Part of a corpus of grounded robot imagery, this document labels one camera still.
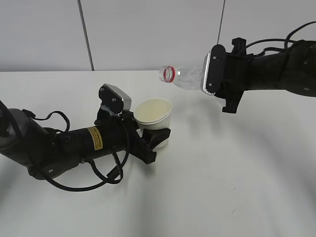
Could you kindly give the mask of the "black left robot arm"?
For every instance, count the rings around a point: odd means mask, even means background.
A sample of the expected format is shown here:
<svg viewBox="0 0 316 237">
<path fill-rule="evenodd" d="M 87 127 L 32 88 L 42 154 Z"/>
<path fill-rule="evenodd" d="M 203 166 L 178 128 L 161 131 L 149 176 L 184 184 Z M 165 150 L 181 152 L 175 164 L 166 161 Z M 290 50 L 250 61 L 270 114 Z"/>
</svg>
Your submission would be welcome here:
<svg viewBox="0 0 316 237">
<path fill-rule="evenodd" d="M 122 176 L 124 160 L 117 153 L 125 151 L 145 164 L 156 160 L 155 148 L 170 136 L 169 128 L 145 129 L 131 111 L 111 112 L 101 106 L 93 126 L 64 131 L 39 125 L 39 119 L 28 110 L 0 107 L 0 152 L 3 156 L 27 168 L 38 180 L 56 178 L 81 163 L 93 166 L 93 172 L 103 181 L 115 183 Z M 94 160 L 112 155 L 115 167 L 102 175 Z"/>
</svg>

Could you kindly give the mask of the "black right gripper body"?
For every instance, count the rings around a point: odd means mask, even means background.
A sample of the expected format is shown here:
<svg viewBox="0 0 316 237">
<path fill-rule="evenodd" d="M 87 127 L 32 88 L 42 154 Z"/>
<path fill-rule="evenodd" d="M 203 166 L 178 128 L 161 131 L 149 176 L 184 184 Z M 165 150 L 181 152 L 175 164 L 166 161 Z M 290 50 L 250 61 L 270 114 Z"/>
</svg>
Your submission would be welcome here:
<svg viewBox="0 0 316 237">
<path fill-rule="evenodd" d="M 235 38 L 232 40 L 233 49 L 227 52 L 222 45 L 215 46 L 215 56 L 219 62 L 217 78 L 219 90 L 215 96 L 225 99 L 226 104 L 222 112 L 235 114 L 246 91 L 246 70 L 248 59 L 246 54 L 246 40 Z"/>
</svg>

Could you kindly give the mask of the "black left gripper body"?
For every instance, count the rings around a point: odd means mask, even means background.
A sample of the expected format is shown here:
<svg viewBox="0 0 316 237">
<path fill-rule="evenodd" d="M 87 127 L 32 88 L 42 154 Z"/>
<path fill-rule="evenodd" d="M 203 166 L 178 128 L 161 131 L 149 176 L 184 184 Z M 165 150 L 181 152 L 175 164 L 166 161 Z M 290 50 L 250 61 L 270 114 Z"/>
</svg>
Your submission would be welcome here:
<svg viewBox="0 0 316 237">
<path fill-rule="evenodd" d="M 145 164 L 156 161 L 157 153 L 149 150 L 145 140 L 137 132 L 139 126 L 133 112 L 114 114 L 109 109 L 100 108 L 94 124 L 101 134 L 103 149 L 112 148 L 117 152 L 125 150 Z"/>
</svg>

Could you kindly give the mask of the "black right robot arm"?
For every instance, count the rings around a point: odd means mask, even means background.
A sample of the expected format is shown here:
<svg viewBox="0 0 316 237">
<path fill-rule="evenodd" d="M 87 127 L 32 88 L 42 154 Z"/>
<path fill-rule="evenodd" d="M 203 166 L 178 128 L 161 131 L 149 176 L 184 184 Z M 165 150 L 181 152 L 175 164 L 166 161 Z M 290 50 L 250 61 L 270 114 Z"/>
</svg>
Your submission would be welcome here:
<svg viewBox="0 0 316 237">
<path fill-rule="evenodd" d="M 285 90 L 293 94 L 316 95 L 316 43 L 299 40 L 276 54 L 246 53 L 246 41 L 233 40 L 232 52 L 213 47 L 206 88 L 226 105 L 225 113 L 235 114 L 243 93 L 250 90 Z"/>
</svg>

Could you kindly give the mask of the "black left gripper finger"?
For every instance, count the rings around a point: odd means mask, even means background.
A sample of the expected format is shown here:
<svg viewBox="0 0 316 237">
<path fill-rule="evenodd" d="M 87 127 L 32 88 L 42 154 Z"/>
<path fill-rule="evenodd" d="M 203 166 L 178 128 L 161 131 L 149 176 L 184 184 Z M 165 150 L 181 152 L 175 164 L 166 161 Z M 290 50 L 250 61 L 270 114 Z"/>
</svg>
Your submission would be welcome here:
<svg viewBox="0 0 316 237">
<path fill-rule="evenodd" d="M 163 128 L 158 130 L 143 129 L 142 139 L 145 141 L 149 150 L 159 149 L 164 147 L 169 139 L 171 130 Z"/>
</svg>

